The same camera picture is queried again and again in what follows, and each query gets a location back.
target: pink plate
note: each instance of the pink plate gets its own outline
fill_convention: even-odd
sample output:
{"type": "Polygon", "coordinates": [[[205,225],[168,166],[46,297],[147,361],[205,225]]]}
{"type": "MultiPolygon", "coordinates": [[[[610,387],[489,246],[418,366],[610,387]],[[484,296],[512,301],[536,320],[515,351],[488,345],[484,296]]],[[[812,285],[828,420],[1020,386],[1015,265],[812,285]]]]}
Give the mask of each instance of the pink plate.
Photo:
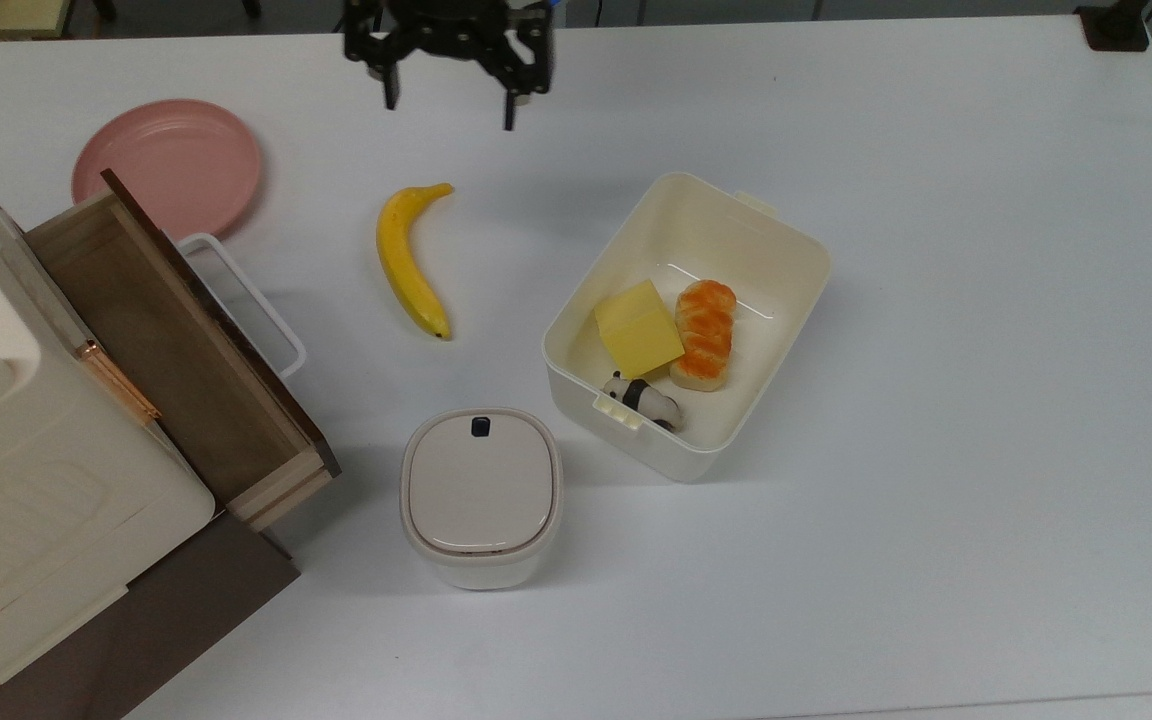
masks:
{"type": "Polygon", "coordinates": [[[112,168],[172,240],[220,234],[260,183],[260,147],[228,109],[202,100],[160,100],[126,111],[100,129],[74,165],[74,202],[105,190],[112,168]]]}

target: yellow banana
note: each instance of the yellow banana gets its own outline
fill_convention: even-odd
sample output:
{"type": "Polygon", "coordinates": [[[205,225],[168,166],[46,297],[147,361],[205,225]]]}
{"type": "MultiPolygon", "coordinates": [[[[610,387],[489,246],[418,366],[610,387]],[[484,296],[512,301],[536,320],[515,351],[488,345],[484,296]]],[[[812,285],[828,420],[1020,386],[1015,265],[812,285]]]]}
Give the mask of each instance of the yellow banana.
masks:
{"type": "Polygon", "coordinates": [[[452,185],[445,182],[403,188],[385,202],[380,219],[376,220],[376,250],[380,252],[380,265],[389,279],[389,287],[420,329],[442,340],[452,340],[452,327],[442,302],[439,302],[434,288],[429,286],[412,258],[410,233],[412,222],[429,209],[430,203],[450,195],[452,190],[452,185]]]}

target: brown wooden panel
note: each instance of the brown wooden panel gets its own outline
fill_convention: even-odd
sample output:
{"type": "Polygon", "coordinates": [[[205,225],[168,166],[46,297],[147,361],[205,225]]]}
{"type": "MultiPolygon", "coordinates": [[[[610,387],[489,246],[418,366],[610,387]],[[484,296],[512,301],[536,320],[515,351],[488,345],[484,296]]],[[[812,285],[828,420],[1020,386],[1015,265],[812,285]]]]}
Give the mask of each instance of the brown wooden panel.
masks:
{"type": "Polygon", "coordinates": [[[320,430],[172,242],[106,181],[111,192],[26,243],[215,498],[228,503],[306,448],[339,473],[320,430]]]}

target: panda figurine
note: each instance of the panda figurine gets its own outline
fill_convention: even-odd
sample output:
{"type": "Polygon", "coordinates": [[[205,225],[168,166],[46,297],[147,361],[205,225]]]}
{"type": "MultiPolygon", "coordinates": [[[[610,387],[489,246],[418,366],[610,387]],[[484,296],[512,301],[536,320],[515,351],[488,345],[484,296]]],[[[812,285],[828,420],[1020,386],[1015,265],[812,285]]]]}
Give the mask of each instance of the panda figurine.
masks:
{"type": "Polygon", "coordinates": [[[612,373],[612,379],[602,386],[602,392],[612,396],[612,400],[620,400],[623,404],[636,410],[637,414],[646,416],[646,419],[660,425],[669,432],[677,432],[682,429],[682,410],[673,397],[664,395],[658,388],[649,386],[643,378],[635,378],[631,381],[621,377],[620,370],[612,373]]]}

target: table surface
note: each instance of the table surface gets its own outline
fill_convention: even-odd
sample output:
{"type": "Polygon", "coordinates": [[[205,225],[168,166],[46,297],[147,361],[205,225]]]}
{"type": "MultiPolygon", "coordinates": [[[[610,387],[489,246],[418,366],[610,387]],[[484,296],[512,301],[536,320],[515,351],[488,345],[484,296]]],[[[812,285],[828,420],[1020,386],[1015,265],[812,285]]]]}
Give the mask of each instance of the table surface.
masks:
{"type": "Polygon", "coordinates": [[[0,37],[59,37],[70,0],[0,0],[0,37]]]}
{"type": "Polygon", "coordinates": [[[0,45],[0,202],[69,205],[106,120],[164,97],[259,137],[227,241],[305,341],[346,473],[275,524],[303,578],[136,717],[787,717],[1152,694],[1152,50],[1076,18],[558,33],[554,91],[423,55],[397,111],[332,36],[0,45]],[[540,341],[660,174],[749,191],[833,274],[761,404],[681,486],[563,418],[540,341]],[[449,181],[407,320],[376,214],[449,181]],[[515,406],[567,507],[523,588],[407,546],[422,420],[515,406]]]}

